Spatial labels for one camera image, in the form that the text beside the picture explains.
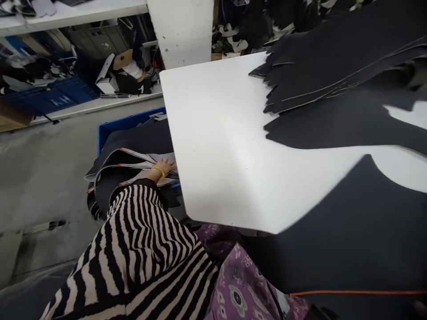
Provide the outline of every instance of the purple patterned fabric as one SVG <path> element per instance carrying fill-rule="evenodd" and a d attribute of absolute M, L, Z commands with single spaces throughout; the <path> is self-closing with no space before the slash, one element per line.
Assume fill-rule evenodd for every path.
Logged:
<path fill-rule="evenodd" d="M 279 302 L 283 318 L 303 320 L 306 317 L 311 304 L 279 292 L 265 279 L 239 244 L 236 228 L 205 224 L 196 234 L 208 255 L 223 261 L 206 320 L 281 319 L 268 285 Z"/>

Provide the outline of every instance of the blue bin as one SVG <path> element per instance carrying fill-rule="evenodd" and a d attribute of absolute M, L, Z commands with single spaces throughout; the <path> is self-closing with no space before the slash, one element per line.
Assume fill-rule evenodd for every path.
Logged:
<path fill-rule="evenodd" d="M 34 116 L 72 107 L 99 98 L 99 91 L 79 76 L 57 80 L 47 88 L 33 88 L 1 97 L 16 109 Z"/>
<path fill-rule="evenodd" d="M 160 107 L 160 108 L 149 110 L 146 112 L 141 112 L 133 116 L 128 116 L 125 118 L 100 124 L 100 126 L 98 127 L 98 156 L 101 153 L 101 150 L 104 147 L 104 144 L 108 139 L 108 136 L 112 132 L 117 130 L 127 130 L 127 129 L 134 128 L 138 124 L 144 123 L 150 120 L 151 115 L 154 115 L 159 112 L 163 112 L 164 114 L 166 114 L 166 108 Z M 172 188 L 174 188 L 176 193 L 180 192 L 180 187 L 181 185 L 179 183 L 172 185 Z"/>

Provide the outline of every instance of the cardboard box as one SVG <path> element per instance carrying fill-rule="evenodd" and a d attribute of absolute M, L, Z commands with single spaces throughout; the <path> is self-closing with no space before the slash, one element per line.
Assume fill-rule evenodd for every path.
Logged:
<path fill-rule="evenodd" d="M 25 128 L 30 124 L 31 117 L 0 100 L 0 132 Z"/>

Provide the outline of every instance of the striped sleeve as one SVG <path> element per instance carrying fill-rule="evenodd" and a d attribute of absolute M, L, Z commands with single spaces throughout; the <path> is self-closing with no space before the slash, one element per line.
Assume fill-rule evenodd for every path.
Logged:
<path fill-rule="evenodd" d="M 218 269 L 197 236 L 163 208 L 155 185 L 124 189 L 41 319 L 174 318 L 165 310 L 202 319 L 209 304 L 200 300 L 210 300 Z M 192 299 L 171 294 L 177 290 Z"/>

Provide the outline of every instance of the shelf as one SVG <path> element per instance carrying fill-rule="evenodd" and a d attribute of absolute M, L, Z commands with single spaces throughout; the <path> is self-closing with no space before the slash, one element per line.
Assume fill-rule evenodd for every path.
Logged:
<path fill-rule="evenodd" d="M 149 100 L 162 96 L 161 85 L 155 85 L 153 92 L 149 95 L 133 96 L 131 98 L 119 98 L 119 99 L 96 99 L 83 104 L 78 104 L 73 107 L 62 109 L 56 112 L 49 113 L 47 116 L 52 120 L 61 120 L 72 116 L 79 116 L 86 113 L 95 111 L 105 110 L 108 108 L 114 108 L 125 104 L 131 104 L 138 101 Z M 45 117 L 36 117 L 30 122 L 30 125 L 41 124 L 49 122 Z"/>
<path fill-rule="evenodd" d="M 63 28 L 106 19 L 147 13 L 146 0 L 92 0 L 75 7 L 55 2 L 57 12 L 43 18 L 27 18 L 26 24 L 16 17 L 0 18 L 0 36 Z"/>

